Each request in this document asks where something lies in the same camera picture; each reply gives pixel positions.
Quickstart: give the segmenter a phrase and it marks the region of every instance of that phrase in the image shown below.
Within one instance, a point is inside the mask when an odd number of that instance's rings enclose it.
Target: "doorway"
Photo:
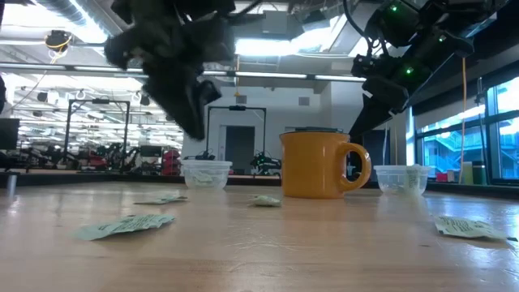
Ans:
[[[251,174],[254,158],[254,127],[227,126],[225,133],[225,160],[233,162],[235,174]]]

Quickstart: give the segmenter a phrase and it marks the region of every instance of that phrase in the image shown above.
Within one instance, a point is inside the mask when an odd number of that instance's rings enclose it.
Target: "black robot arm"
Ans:
[[[345,0],[348,21],[354,25]],[[429,0],[421,9],[406,0],[387,0],[368,21],[366,56],[354,60],[352,74],[365,77],[364,108],[350,130],[361,134],[407,107],[410,98],[453,54],[474,51],[472,36],[508,0]],[[221,97],[209,80],[199,79],[204,62],[234,58],[233,26],[261,0],[235,15],[233,0],[115,0],[112,9],[133,26],[107,40],[105,55],[122,69],[132,59],[148,75],[144,90],[191,137],[202,140],[204,106]],[[372,56],[378,41],[384,54]],[[386,42],[409,46],[402,57],[388,54]]]
[[[359,135],[404,111],[410,99],[454,55],[474,52],[472,36],[485,28],[507,0],[429,0],[417,9],[406,0],[384,2],[369,19],[363,36],[366,56],[357,55],[352,74],[365,77],[364,108],[350,130]],[[373,42],[409,46],[399,58],[387,50],[371,55]]]

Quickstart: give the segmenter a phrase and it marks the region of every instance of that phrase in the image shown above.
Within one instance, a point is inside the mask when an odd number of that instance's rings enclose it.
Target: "mug handle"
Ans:
[[[337,149],[337,156],[339,157],[337,160],[340,161],[340,163],[344,163],[344,157],[349,152],[356,152],[360,156],[362,161],[362,173],[360,174],[360,177],[354,182],[349,181],[344,174],[341,174],[339,181],[339,189],[341,191],[357,190],[364,186],[371,176],[371,158],[367,150],[361,145],[343,142]]]

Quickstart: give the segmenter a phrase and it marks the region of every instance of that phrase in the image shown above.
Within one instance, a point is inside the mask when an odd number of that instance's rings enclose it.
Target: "wooden table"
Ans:
[[[133,205],[174,189],[189,202]],[[519,203],[427,194],[428,212],[378,191],[344,200],[287,198],[278,187],[185,191],[153,183],[19,187],[0,198],[6,292],[518,291],[519,245],[446,238],[427,213],[488,221],[519,236]],[[86,242],[82,225],[136,213],[177,219],[159,230]]]

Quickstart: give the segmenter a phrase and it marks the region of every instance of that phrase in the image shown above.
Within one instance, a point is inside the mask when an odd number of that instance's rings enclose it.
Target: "paper packet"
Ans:
[[[517,241],[510,238],[504,232],[495,230],[488,223],[482,221],[471,221],[459,217],[436,216],[436,229],[440,234],[452,235],[463,238],[494,238]]]
[[[170,215],[136,215],[123,217],[116,222],[82,227],[76,232],[75,236],[83,240],[94,240],[112,234],[159,228],[163,224],[171,222],[173,219],[174,217]]]
[[[281,200],[274,199],[268,195],[258,195],[253,200],[252,203],[258,207],[280,207]]]
[[[153,200],[135,202],[134,204],[168,204],[171,202],[185,202],[186,200],[187,197],[183,195],[167,195]]]

